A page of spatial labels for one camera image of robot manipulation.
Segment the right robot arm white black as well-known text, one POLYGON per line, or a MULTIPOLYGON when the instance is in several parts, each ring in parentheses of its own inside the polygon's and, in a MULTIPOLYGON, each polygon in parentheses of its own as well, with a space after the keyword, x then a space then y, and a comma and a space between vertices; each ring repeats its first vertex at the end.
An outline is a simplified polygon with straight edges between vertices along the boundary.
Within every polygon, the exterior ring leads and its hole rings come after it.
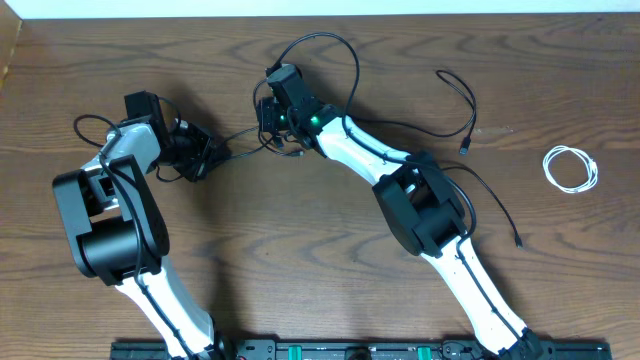
POLYGON ((539 359, 539 338, 509 307, 471 243, 476 212, 466 193, 425 153, 394 149, 319 100, 293 64, 266 71, 272 94, 256 102, 260 123, 339 162, 372 187, 396 240, 426 260, 466 313, 479 345, 498 359, 539 359))

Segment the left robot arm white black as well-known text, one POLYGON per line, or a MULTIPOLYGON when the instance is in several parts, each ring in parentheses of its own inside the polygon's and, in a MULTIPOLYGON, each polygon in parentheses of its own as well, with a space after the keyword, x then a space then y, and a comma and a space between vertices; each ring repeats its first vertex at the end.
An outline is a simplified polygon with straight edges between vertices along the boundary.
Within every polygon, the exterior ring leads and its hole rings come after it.
POLYGON ((176 118, 166 125, 162 98, 125 96, 127 116, 109 125, 106 140, 81 168, 58 175, 52 188, 72 258, 131 299, 163 337, 171 359, 224 354, 212 317, 190 295, 168 256, 169 234, 145 180, 163 166, 191 182, 210 170, 210 132, 176 118))

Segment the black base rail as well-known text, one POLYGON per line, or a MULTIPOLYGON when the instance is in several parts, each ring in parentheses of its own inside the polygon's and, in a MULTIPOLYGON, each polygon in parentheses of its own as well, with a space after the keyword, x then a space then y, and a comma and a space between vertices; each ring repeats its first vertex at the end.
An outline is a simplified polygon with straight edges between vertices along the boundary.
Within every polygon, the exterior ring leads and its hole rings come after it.
MULTIPOLYGON (((444 342, 282 342, 246 340, 236 347, 235 360, 481 360, 494 356, 473 341, 444 342)), ((543 341, 540 360, 611 360, 605 343, 543 341)))

